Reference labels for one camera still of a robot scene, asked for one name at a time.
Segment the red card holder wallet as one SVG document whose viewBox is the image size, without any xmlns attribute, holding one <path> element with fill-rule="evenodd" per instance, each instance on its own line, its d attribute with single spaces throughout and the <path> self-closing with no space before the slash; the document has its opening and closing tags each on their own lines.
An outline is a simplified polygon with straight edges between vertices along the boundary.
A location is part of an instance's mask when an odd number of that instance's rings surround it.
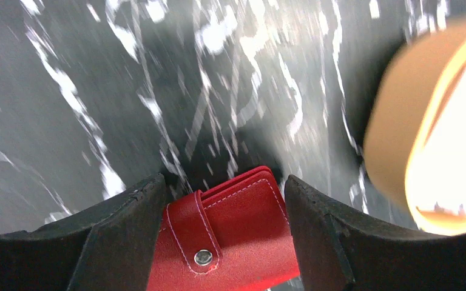
<svg viewBox="0 0 466 291">
<path fill-rule="evenodd" d="M 256 167 L 163 210 L 148 290 L 265 290 L 299 275 L 285 201 Z"/>
</svg>

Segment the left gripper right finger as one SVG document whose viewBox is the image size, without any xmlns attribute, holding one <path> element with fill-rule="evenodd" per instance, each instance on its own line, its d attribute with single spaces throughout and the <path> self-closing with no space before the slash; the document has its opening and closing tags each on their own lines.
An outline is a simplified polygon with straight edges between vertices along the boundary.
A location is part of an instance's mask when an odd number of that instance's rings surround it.
<svg viewBox="0 0 466 291">
<path fill-rule="evenodd" d="M 466 233 L 390 224 L 294 175 L 284 192 L 305 290 L 466 290 Z"/>
</svg>

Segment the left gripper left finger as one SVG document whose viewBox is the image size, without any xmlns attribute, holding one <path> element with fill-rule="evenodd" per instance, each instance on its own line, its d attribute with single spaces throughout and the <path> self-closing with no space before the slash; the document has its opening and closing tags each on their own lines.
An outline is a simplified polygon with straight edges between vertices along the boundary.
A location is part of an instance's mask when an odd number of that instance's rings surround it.
<svg viewBox="0 0 466 291">
<path fill-rule="evenodd" d="M 0 235 L 0 290 L 146 290 L 163 175 L 35 231 Z"/>
</svg>

